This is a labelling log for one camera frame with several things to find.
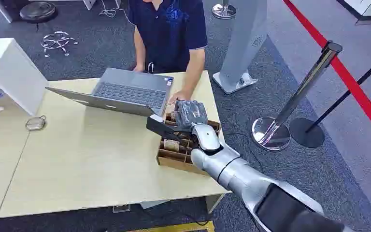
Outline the person's left hand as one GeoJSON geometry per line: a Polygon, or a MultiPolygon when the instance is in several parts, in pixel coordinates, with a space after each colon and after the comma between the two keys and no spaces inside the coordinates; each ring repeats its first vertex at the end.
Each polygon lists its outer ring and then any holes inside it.
{"type": "Polygon", "coordinates": [[[191,99],[192,92],[188,90],[180,90],[175,92],[169,99],[169,104],[175,104],[177,101],[189,101],[191,99]]]}

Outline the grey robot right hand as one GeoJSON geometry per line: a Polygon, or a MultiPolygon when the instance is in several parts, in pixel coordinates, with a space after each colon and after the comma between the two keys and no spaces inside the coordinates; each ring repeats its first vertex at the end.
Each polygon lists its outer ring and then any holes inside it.
{"type": "Polygon", "coordinates": [[[204,104],[196,100],[177,100],[174,112],[177,126],[181,129],[191,129],[197,124],[208,123],[204,104]]]}

